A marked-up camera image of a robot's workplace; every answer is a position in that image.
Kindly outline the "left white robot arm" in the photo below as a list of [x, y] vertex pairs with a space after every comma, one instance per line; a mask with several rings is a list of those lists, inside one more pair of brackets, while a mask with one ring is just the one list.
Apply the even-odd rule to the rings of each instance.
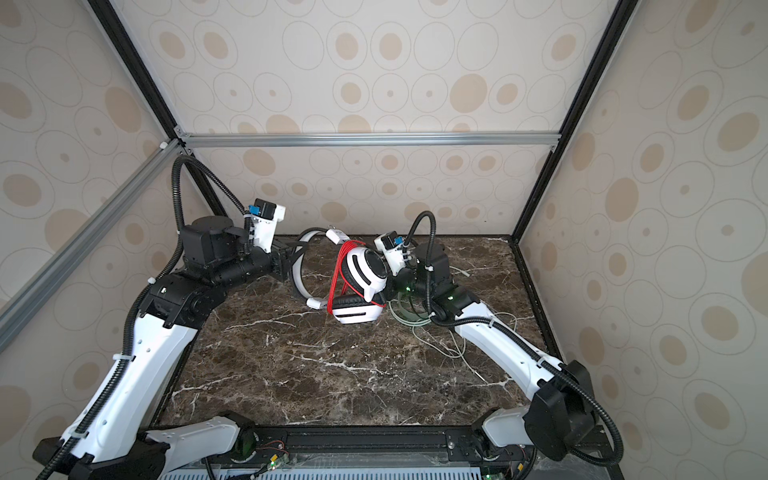
[[39, 478], [157, 479], [235, 447], [247, 428], [237, 415], [170, 429], [147, 429], [144, 421], [230, 290], [263, 276], [287, 279], [289, 248], [274, 239], [284, 214], [252, 206], [242, 228], [225, 216], [179, 225], [173, 256], [127, 314], [109, 374], [65, 432], [35, 448]]

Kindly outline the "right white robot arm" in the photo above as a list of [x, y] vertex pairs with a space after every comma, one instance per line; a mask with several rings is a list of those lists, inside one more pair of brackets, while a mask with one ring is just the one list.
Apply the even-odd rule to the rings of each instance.
[[438, 243], [382, 248], [392, 290], [423, 304], [427, 319], [475, 345], [518, 385], [526, 407], [497, 409], [479, 421], [480, 448], [532, 446], [559, 461], [567, 455], [612, 467], [624, 455], [621, 433], [595, 399], [590, 374], [577, 361], [562, 363], [521, 337], [452, 276]]

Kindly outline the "white black headphones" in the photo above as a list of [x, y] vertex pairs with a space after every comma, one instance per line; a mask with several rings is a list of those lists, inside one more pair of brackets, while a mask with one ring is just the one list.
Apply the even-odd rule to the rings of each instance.
[[[303, 282], [303, 259], [310, 241], [323, 236], [339, 247], [328, 296], [313, 296]], [[365, 242], [352, 240], [341, 230], [307, 229], [296, 239], [290, 258], [290, 279], [295, 291], [310, 309], [323, 310], [342, 324], [360, 324], [378, 319], [386, 306], [384, 291], [388, 269], [381, 257]]]

